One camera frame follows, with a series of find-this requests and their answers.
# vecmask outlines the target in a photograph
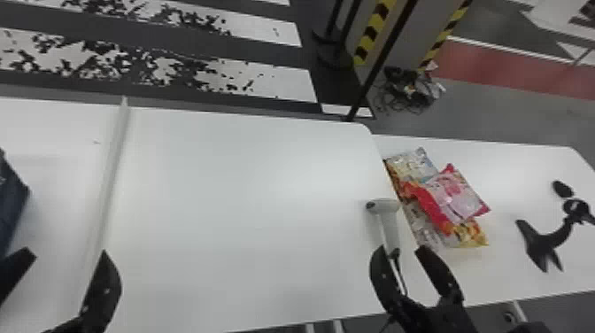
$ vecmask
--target table leg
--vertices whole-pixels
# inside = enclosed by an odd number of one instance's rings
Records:
[[[314,330],[314,324],[306,324],[305,333],[316,333],[316,331]]]
[[[527,322],[527,316],[522,311],[521,305],[517,301],[506,303],[506,310],[504,312],[504,319],[513,325],[520,322]]]

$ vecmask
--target gray floor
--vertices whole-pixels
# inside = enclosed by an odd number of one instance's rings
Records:
[[[447,94],[422,115],[407,112],[378,114],[377,120],[363,120],[376,134],[430,136],[439,138],[566,145],[577,149],[595,166],[595,102],[545,94],[442,80]],[[32,89],[0,85],[0,95],[41,99],[61,99],[89,103],[118,103],[118,96],[54,89]],[[337,120],[337,117],[273,112],[223,106],[196,105],[174,101],[130,98],[132,106],[158,106],[195,111],[239,112],[283,117]],[[532,321],[544,321],[553,332],[593,332],[592,306],[595,294],[578,294],[522,302]],[[510,329],[499,305],[480,306],[469,312],[482,333]],[[346,332],[376,332],[383,325],[382,316],[346,319]],[[316,325],[317,332],[329,330],[327,323]],[[299,332],[301,328],[267,330]],[[391,327],[387,332],[399,332]]]

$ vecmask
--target snack bag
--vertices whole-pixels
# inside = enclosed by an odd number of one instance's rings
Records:
[[[439,251],[444,247],[478,247],[488,244],[485,234],[474,218],[460,223],[445,221],[443,227],[449,231],[445,234],[421,206],[415,194],[424,190],[426,182],[439,175],[423,148],[386,159],[384,165],[403,203],[403,211],[418,245],[427,245]],[[455,171],[453,167],[445,169],[447,174]],[[456,173],[457,177],[467,183],[460,173]]]
[[[404,183],[403,189],[417,197],[432,222],[447,236],[454,226],[490,211],[452,164],[423,184]]]

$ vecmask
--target tabletop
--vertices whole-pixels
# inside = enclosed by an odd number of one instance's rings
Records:
[[[382,311],[365,211],[396,197],[360,124],[133,108],[105,248],[110,333],[224,332]]]
[[[41,332],[78,313],[117,111],[0,97],[0,146],[31,189],[9,252],[28,246],[37,255],[0,308],[1,332]]]
[[[595,290],[595,227],[574,227],[569,240],[556,249],[564,271],[550,263],[543,273],[525,253],[515,221],[528,221],[538,232],[550,233],[562,225],[563,201],[552,190],[552,181],[570,185],[576,195],[595,204],[595,172],[568,147],[487,143],[459,140],[374,136],[384,158],[423,147],[438,169],[453,163],[491,208],[478,218],[489,246],[447,249],[440,255],[459,280],[466,306]],[[399,214],[401,221],[405,216]],[[410,296],[431,305],[437,294],[420,283],[423,272],[413,257],[414,243],[406,225],[403,274]]]

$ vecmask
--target yellow and black striped post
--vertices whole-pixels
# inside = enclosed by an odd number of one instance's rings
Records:
[[[380,0],[376,5],[370,21],[367,23],[364,35],[359,40],[359,46],[355,50],[353,63],[355,65],[366,64],[366,59],[370,51],[376,44],[376,38],[382,32],[386,19],[389,17],[390,10],[395,6],[397,0]]]
[[[452,34],[452,31],[457,26],[457,23],[459,23],[460,19],[462,19],[462,17],[465,15],[471,3],[473,3],[473,0],[465,0],[465,2],[463,2],[459,9],[451,16],[451,19],[448,20],[448,25],[444,28],[442,33],[438,35],[438,38],[434,42],[434,45],[428,51],[426,57],[424,57],[421,61],[420,66],[417,68],[418,73],[423,73],[423,71],[426,70],[426,67],[428,67],[429,63],[440,51],[442,44],[444,44],[444,41],[446,41],[446,38],[448,38],[448,36]]]

